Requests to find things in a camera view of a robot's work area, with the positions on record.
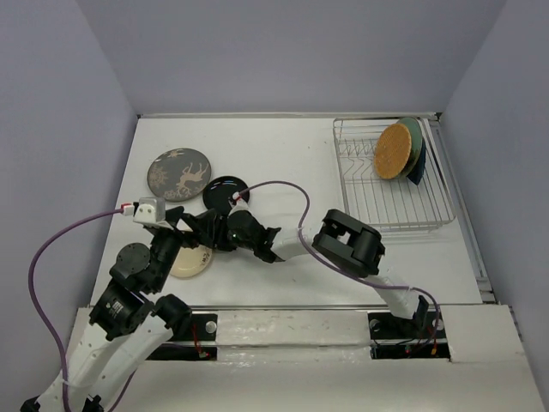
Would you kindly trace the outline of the dark blue leaf dish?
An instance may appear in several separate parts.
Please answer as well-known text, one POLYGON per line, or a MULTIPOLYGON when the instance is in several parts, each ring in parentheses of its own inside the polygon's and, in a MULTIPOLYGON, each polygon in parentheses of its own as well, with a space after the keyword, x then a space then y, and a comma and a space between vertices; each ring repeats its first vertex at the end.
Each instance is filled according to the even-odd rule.
POLYGON ((422 140, 422 147, 419 153, 419 158, 415 163, 413 169, 408 173, 407 179, 418 186, 423 179, 425 172, 425 162, 426 162, 426 143, 425 140, 422 140))

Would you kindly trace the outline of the woven bamboo plate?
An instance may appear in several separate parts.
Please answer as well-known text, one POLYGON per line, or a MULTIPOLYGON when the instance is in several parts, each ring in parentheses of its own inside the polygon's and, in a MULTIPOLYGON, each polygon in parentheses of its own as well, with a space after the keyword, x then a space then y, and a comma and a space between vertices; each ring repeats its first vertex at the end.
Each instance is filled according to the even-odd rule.
POLYGON ((377 140, 374 167, 381 179, 394 179, 405 168, 412 150, 412 137, 404 124, 392 124, 377 140))

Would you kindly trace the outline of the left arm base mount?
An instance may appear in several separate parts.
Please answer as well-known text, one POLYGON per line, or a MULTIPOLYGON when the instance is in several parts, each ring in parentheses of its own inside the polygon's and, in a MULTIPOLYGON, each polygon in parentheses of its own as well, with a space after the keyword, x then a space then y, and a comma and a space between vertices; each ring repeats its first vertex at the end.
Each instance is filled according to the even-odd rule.
POLYGON ((162 343, 148 361, 216 361, 218 316, 212 312, 194 314, 190 323, 162 343))

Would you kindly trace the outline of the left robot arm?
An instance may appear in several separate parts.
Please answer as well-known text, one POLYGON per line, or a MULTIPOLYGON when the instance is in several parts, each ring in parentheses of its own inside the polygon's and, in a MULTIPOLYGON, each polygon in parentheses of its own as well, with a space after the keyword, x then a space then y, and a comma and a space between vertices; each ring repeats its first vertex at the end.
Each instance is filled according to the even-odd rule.
POLYGON ((197 240, 181 232, 181 206, 166 209, 151 198, 124 203, 117 210, 130 215, 152 235, 149 245, 132 243, 120 250, 110 269, 111 280, 89 314, 81 340, 67 354, 58 333, 45 315, 34 288, 34 271, 44 247, 28 270, 31 300, 57 344, 61 371, 42 394, 26 400, 23 411, 113 411, 137 368, 162 344, 185 336, 192 310, 167 294, 156 301, 180 249, 197 240))

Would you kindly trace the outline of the teal flower plate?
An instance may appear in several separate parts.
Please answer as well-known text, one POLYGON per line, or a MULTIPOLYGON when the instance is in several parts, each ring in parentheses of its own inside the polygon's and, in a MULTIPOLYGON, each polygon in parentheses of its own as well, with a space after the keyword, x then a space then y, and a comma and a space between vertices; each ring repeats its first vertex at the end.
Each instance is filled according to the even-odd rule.
POLYGON ((403 124, 407 128, 410 133, 412 142, 410 155, 408 156, 407 163, 403 171, 401 172, 401 176, 406 177, 410 172, 412 172, 413 168, 419 160, 421 149, 423 147, 423 135, 419 126, 419 122, 415 118, 401 118, 398 121, 398 124, 403 124))

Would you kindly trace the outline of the cream plate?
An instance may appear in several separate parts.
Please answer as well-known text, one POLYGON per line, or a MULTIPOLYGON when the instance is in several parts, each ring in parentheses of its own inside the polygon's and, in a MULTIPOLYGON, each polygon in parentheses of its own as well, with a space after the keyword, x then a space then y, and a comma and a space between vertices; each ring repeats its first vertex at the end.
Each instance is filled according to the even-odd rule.
POLYGON ((211 263, 213 250, 204 245, 195 248, 181 247, 170 270, 170 276, 190 279, 201 274, 211 263))

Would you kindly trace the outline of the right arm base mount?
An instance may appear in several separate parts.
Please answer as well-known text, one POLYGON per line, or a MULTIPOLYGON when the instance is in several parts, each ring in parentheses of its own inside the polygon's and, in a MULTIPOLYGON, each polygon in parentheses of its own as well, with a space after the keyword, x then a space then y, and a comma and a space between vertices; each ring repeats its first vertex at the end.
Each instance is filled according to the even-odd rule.
POLYGON ((368 326, 373 360, 450 359, 443 318, 434 311, 419 328, 390 312, 370 312, 368 326))

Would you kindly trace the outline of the black glossy plate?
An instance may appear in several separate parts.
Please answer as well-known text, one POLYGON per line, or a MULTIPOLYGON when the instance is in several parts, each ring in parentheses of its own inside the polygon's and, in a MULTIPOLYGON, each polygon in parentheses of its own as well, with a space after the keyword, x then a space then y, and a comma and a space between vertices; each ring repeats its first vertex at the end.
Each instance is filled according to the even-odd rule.
POLYGON ((248 188, 240 178, 221 176, 212 180, 202 192, 202 201, 206 209, 214 209, 220 215, 228 215, 234 206, 232 196, 248 188))

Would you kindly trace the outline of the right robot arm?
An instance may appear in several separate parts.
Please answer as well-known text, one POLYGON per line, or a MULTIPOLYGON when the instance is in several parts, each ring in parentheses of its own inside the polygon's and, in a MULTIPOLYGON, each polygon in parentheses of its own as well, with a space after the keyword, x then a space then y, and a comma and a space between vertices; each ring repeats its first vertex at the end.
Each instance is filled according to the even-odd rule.
POLYGON ((308 234, 303 226, 265 227, 247 209, 228 215, 213 209, 197 216, 184 213, 182 220, 190 228, 194 244, 215 251, 245 249, 267 264, 310 254, 337 273, 374 288, 403 336, 415 336, 425 328, 429 294, 408 285, 395 272, 382 272, 385 247, 381 234, 337 209, 327 212, 316 234, 308 234))

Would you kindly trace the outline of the grey deer pattern plate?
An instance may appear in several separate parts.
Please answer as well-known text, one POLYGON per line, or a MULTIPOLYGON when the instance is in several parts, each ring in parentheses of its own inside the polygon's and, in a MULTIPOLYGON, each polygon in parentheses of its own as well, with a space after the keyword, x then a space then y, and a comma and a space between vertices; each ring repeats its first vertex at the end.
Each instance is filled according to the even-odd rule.
POLYGON ((198 196, 212 175, 210 161, 192 148, 173 148, 159 155, 147 172, 149 190, 171 203, 198 196))

